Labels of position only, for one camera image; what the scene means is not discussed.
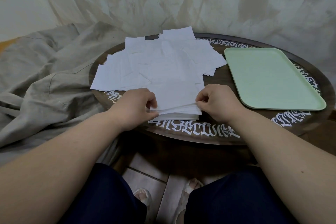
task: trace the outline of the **dark blue pants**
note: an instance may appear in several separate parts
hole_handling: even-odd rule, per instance
[[[95,164],[59,223],[144,223],[146,206],[112,168]],[[184,215],[195,223],[297,223],[258,167],[191,192]]]

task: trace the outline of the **beige cloth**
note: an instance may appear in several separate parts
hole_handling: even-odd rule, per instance
[[[0,165],[104,110],[89,88],[89,70],[125,36],[103,22],[69,24],[21,37],[2,53]]]

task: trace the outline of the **stack of paper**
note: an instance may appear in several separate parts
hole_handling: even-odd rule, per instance
[[[148,88],[155,93],[159,116],[154,120],[197,120],[196,95],[204,88],[203,74],[213,76],[226,65],[208,40],[196,40],[191,27],[164,30],[158,39],[125,39],[125,49],[99,65],[91,89]]]

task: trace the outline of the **table top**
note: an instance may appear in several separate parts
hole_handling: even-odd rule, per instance
[[[260,43],[257,41],[209,33],[195,33],[196,39],[207,39],[214,49],[224,55],[224,50],[229,47],[253,48],[253,47],[272,47],[274,46]],[[158,35],[147,36],[147,40],[158,38]],[[89,73],[90,85],[93,82],[99,64],[104,64],[107,55],[113,54],[125,48],[125,43],[119,44],[105,53],[103,53],[92,65]],[[295,67],[313,86],[313,88],[321,94],[327,107],[321,111],[284,111],[284,110],[259,110],[253,111],[262,114],[272,120],[279,126],[291,131],[296,135],[302,135],[316,128],[325,121],[331,114],[335,106],[335,92],[333,86],[324,74],[309,62],[300,57],[282,50],[285,55],[292,61]],[[204,85],[222,84],[228,85],[239,99],[238,92],[233,81],[229,66],[225,65],[216,69],[214,76],[203,76]],[[122,95],[123,91],[102,92],[92,90],[95,97],[106,109],[110,108]],[[207,113],[202,112],[199,120],[183,121],[183,120],[163,120],[153,121],[142,124],[137,128],[140,132],[155,133],[161,136],[174,139],[205,143],[205,144],[221,144],[221,145],[246,145],[233,128],[226,124],[218,124]]]

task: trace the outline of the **green tray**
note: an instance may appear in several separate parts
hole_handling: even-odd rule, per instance
[[[227,48],[224,51],[241,101],[254,109],[309,110],[324,99],[276,48]]]

